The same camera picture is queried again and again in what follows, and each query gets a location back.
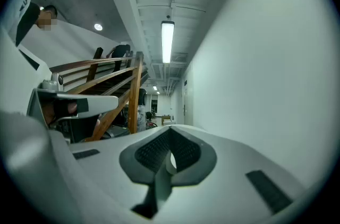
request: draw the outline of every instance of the wooden railing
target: wooden railing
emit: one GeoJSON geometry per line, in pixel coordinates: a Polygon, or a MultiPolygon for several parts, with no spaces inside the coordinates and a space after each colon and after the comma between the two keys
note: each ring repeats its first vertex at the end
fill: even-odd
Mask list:
{"type": "MultiPolygon", "coordinates": [[[[101,56],[100,50],[96,51],[95,57],[101,56]]],[[[111,87],[107,89],[105,92],[100,92],[99,94],[102,96],[110,96],[114,94],[116,91],[118,91],[121,87],[124,85],[130,84],[130,88],[127,89],[120,97],[119,97],[119,106],[118,108],[109,111],[105,113],[101,119],[100,119],[100,125],[96,127],[92,137],[87,138],[86,141],[96,141],[100,140],[100,138],[103,136],[103,134],[106,132],[106,130],[110,127],[113,120],[116,118],[116,116],[121,112],[121,110],[124,108],[124,106],[129,102],[129,116],[128,116],[128,128],[131,133],[137,132],[137,114],[138,114],[138,96],[139,96],[139,87],[143,82],[148,78],[148,74],[146,72],[146,68],[143,67],[143,53],[137,52],[136,56],[130,56],[125,58],[108,58],[108,59],[93,59],[88,61],[80,61],[70,64],[64,64],[59,65],[55,67],[51,67],[50,70],[53,73],[59,73],[63,77],[70,77],[72,75],[89,71],[88,75],[78,77],[74,80],[70,80],[66,83],[64,83],[64,86],[67,86],[71,83],[75,83],[76,81],[80,81],[83,79],[87,79],[86,83],[83,83],[77,87],[71,88],[67,91],[67,93],[70,94],[86,94],[87,90],[89,89],[95,89],[96,85],[99,85],[101,83],[104,83],[105,81],[109,80],[111,87]],[[98,70],[98,68],[101,68],[105,65],[114,65],[113,62],[117,61],[126,61],[124,69],[121,69],[116,72],[112,72],[113,67],[105,70],[98,70]],[[84,66],[90,66],[87,68],[82,68],[80,70],[67,72],[63,74],[65,71],[73,70],[78,67],[84,67],[84,66]],[[102,72],[111,72],[107,75],[98,77],[95,79],[95,75],[102,72]],[[132,75],[126,77],[123,81],[115,82],[114,77],[119,76],[123,73],[132,71],[132,75]]]]}

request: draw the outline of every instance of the person in black shirt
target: person in black shirt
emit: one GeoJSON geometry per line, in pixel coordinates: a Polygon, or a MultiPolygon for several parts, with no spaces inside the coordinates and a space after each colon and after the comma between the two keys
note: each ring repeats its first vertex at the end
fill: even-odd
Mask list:
{"type": "Polygon", "coordinates": [[[34,24],[43,29],[51,25],[52,19],[56,19],[57,16],[58,11],[53,5],[48,5],[40,10],[37,4],[31,2],[18,24],[15,45],[20,44],[34,24]]]}
{"type": "MultiPolygon", "coordinates": [[[[110,53],[106,55],[106,58],[109,58],[111,53],[112,53],[111,58],[121,58],[124,57],[125,54],[126,57],[128,57],[130,49],[131,49],[130,45],[118,45],[111,49],[110,53]]],[[[113,72],[119,71],[121,69],[121,63],[122,61],[115,62],[115,69],[113,70],[113,72]]]]}

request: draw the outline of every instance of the finger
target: finger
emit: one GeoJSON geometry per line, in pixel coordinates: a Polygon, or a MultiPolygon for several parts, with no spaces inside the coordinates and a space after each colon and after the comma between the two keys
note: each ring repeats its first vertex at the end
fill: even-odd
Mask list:
{"type": "Polygon", "coordinates": [[[70,103],[70,104],[67,106],[67,110],[69,111],[69,114],[74,113],[74,112],[77,110],[77,104],[76,104],[75,102],[70,103]]]}

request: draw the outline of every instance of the door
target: door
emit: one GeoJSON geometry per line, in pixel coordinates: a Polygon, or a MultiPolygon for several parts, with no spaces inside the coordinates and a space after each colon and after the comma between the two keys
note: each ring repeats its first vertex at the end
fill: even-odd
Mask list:
{"type": "Polygon", "coordinates": [[[193,76],[192,76],[192,64],[188,66],[184,72],[183,78],[183,116],[184,124],[193,126],[193,76]]]}

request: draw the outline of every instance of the black rectangular slot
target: black rectangular slot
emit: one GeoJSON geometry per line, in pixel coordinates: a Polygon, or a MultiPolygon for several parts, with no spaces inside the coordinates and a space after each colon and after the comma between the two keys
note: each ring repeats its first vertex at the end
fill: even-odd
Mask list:
{"type": "Polygon", "coordinates": [[[283,210],[292,200],[261,170],[245,174],[273,214],[283,210]]]}
{"type": "Polygon", "coordinates": [[[100,153],[98,150],[85,150],[85,151],[81,151],[81,152],[75,152],[73,154],[73,156],[75,157],[76,160],[82,159],[82,158],[86,158],[89,156],[93,156],[100,153]]]}

